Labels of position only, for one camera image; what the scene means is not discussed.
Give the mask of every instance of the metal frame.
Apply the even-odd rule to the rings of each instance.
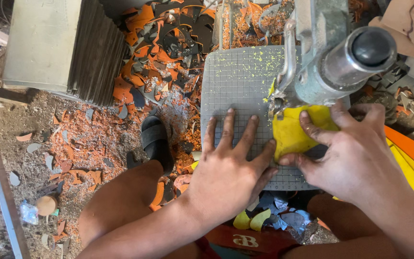
[[[0,88],[0,98],[5,101],[26,106],[27,99],[23,94]],[[0,207],[6,223],[9,240],[16,259],[28,259],[30,253],[25,234],[20,223],[18,209],[14,202],[6,170],[0,153]]]

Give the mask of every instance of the grid pattern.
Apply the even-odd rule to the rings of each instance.
[[[245,130],[249,117],[260,116],[257,137],[247,155],[251,160],[260,154],[263,144],[272,138],[272,122],[267,118],[269,88],[274,77],[282,69],[284,59],[283,46],[243,47],[210,53],[205,62],[202,82],[201,100],[201,135],[202,138],[211,116],[218,119],[215,129],[215,146],[218,145],[224,117],[227,109],[236,109],[233,146],[237,144]],[[297,71],[301,63],[297,58]],[[294,83],[288,87],[294,94]],[[322,157],[326,147],[319,145],[308,155]],[[309,185],[303,174],[294,167],[279,166],[279,173],[271,179],[265,190],[309,190],[316,189]]]

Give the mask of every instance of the foot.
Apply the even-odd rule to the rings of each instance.
[[[157,116],[149,116],[143,120],[141,130],[143,150],[150,159],[161,163],[164,176],[168,176],[173,170],[173,158],[164,123]]]

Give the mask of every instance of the right hand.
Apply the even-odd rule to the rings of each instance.
[[[350,113],[364,119],[356,121]],[[328,146],[323,158],[289,153],[279,164],[298,167],[309,184],[357,206],[397,191],[413,192],[386,143],[384,106],[360,104],[348,112],[338,101],[330,114],[340,131],[314,126],[306,111],[299,116],[304,132]]]

